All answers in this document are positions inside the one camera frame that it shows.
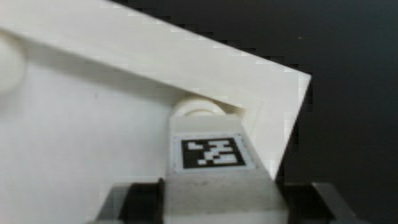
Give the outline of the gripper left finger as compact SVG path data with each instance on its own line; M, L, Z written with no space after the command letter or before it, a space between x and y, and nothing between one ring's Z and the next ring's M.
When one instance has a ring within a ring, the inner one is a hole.
M94 224L163 224L165 181L112 187Z

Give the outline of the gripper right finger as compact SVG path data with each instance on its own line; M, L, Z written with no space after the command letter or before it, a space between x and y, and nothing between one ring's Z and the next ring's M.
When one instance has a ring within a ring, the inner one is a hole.
M330 183L279 185L287 205L287 224L371 224L355 215Z

